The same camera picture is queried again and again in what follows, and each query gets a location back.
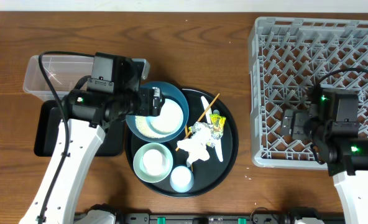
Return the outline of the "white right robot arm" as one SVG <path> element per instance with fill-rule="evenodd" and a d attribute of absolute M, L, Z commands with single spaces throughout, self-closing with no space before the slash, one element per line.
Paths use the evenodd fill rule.
<path fill-rule="evenodd" d="M 368 138 L 358 135 L 355 109 L 335 113 L 285 110 L 281 133 L 311 142 L 334 180 L 346 223 L 368 223 Z"/>

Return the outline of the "white napkin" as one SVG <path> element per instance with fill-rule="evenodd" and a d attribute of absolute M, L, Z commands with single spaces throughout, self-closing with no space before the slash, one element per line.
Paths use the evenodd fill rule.
<path fill-rule="evenodd" d="M 213 144 L 213 126 L 208 123 L 196 122 L 191 128 L 190 138 L 177 142 L 179 149 L 188 152 L 186 166 L 191 167 L 197 160 L 207 161 L 210 158 L 207 146 Z"/>

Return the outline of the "white plate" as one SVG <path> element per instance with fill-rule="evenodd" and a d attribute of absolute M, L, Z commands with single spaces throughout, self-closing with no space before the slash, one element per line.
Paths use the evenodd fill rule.
<path fill-rule="evenodd" d="M 176 132 L 182 125 L 182 121 L 183 111 L 180 105 L 170 99 L 165 100 L 159 116 L 147 118 L 150 129 L 163 135 Z"/>

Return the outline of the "white cup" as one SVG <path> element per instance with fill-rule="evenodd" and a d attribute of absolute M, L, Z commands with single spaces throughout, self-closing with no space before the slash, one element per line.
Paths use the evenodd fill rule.
<path fill-rule="evenodd" d="M 149 175 L 156 176 L 164 173 L 166 157 L 156 149 L 150 149 L 144 153 L 143 166 Z"/>

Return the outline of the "blue plate with rice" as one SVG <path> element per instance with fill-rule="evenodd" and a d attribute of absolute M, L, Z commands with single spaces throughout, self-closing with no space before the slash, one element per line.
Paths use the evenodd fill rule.
<path fill-rule="evenodd" d="M 183 111 L 183 121 L 181 123 L 181 126 L 178 128 L 177 131 L 175 131 L 174 133 L 165 136 L 163 138 L 149 138 L 147 136 L 144 136 L 136 127 L 136 121 L 135 121 L 135 117 L 132 115 L 127 115 L 126 116 L 126 124 L 128 126 L 128 128 L 130 129 L 130 132 L 137 136 L 139 139 L 146 141 L 146 142 L 157 142 L 157 143 L 162 143 L 162 142 L 169 142 L 175 138 L 177 138 L 179 135 L 181 135 L 181 133 L 184 132 L 185 129 L 185 125 L 186 122 L 188 121 L 189 115 L 190 115 L 190 109 L 188 106 L 188 102 L 186 97 L 184 96 L 183 92 L 181 91 L 181 89 L 177 88 L 176 86 L 167 83 L 167 82 L 147 82 L 145 84 L 141 84 L 140 88 L 144 88 L 144 89 L 152 89 L 153 87 L 159 88 L 161 91 L 161 94 L 170 100 L 175 101 L 182 109 Z"/>

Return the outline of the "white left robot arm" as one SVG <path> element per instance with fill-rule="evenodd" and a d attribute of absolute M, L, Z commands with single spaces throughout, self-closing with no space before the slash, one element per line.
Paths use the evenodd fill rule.
<path fill-rule="evenodd" d="M 109 125 L 127 115 L 157 116 L 161 89 L 116 92 L 73 89 L 62 101 L 55 147 L 41 185 L 21 223 L 73 223 L 78 197 Z"/>

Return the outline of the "light blue cup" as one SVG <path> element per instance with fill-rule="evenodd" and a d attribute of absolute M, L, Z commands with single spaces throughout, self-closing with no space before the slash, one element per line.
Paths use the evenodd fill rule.
<path fill-rule="evenodd" d="M 176 192 L 188 192 L 194 185 L 192 171 L 186 166 L 177 166 L 170 174 L 170 185 Z"/>

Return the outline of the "yellow foil wrapper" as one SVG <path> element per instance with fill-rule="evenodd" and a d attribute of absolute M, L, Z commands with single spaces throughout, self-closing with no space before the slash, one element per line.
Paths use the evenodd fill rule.
<path fill-rule="evenodd" d="M 209 114 L 206 117 L 210 119 L 209 127 L 211 130 L 211 137 L 206 145 L 209 147 L 214 147 L 217 141 L 220 140 L 224 134 L 226 118 L 219 114 Z"/>

